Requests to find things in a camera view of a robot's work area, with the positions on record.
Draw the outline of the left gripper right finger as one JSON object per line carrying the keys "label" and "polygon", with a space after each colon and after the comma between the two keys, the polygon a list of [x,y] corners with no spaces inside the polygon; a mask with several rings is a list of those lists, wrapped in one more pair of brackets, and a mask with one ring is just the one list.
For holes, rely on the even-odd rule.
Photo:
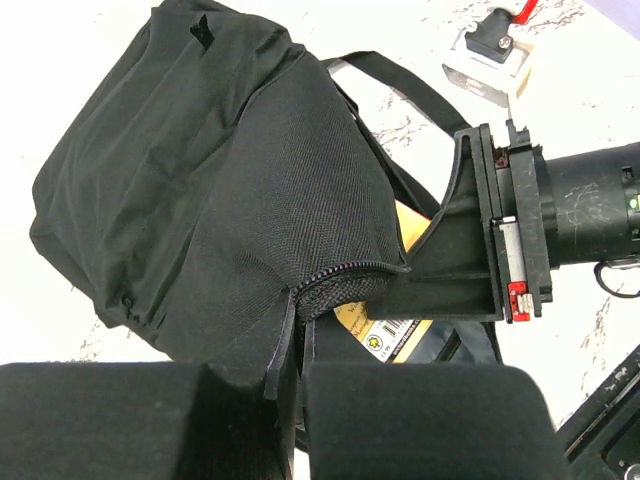
{"label": "left gripper right finger", "polygon": [[321,358],[305,328],[313,479],[567,479],[544,396],[504,365]]}

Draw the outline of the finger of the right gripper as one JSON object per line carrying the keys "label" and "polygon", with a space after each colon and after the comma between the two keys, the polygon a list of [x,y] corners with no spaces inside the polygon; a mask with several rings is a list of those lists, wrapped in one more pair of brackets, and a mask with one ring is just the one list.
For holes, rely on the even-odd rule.
{"label": "finger of the right gripper", "polygon": [[502,216],[487,127],[455,134],[442,207],[409,252],[410,272],[367,303],[371,319],[501,320],[492,222]]}

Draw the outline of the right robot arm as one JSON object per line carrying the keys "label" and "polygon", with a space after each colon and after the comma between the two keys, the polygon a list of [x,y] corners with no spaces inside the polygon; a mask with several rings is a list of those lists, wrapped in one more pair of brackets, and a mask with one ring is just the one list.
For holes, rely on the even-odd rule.
{"label": "right robot arm", "polygon": [[526,322],[552,300],[553,270],[638,266],[638,145],[546,160],[527,130],[508,133],[504,148],[487,125],[456,133],[442,207],[372,319]]}

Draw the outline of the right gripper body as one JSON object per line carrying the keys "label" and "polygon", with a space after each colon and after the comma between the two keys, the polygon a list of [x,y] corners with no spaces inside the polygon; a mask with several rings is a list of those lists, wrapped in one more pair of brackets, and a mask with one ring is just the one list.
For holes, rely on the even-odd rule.
{"label": "right gripper body", "polygon": [[551,264],[544,229],[543,196],[536,166],[541,149],[527,128],[506,121],[509,145],[498,148],[486,126],[483,161],[491,205],[488,225],[498,263],[498,290],[508,323],[542,315],[553,299]]}

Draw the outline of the black backpack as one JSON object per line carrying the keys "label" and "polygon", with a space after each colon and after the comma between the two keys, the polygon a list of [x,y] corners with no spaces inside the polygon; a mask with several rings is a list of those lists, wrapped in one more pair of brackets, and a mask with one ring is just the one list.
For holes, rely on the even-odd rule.
{"label": "black backpack", "polygon": [[411,271],[397,205],[444,205],[327,67],[269,19],[162,2],[37,174],[36,251],[178,361],[384,295]]}

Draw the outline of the yellow picture book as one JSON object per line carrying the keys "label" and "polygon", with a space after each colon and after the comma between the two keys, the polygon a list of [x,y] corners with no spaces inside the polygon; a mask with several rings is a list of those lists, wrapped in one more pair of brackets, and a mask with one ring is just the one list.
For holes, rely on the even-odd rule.
{"label": "yellow picture book", "polygon": [[[427,230],[430,220],[401,202],[396,202],[401,238],[406,252]],[[430,328],[431,320],[372,320],[364,302],[349,303],[334,310],[339,323],[374,358],[382,363],[404,363]]]}

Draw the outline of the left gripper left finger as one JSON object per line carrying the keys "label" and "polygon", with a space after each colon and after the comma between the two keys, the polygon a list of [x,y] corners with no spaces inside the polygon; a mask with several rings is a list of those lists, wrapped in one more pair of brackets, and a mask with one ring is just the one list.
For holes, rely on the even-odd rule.
{"label": "left gripper left finger", "polygon": [[13,363],[1,369],[5,479],[289,479],[295,307],[220,361]]}

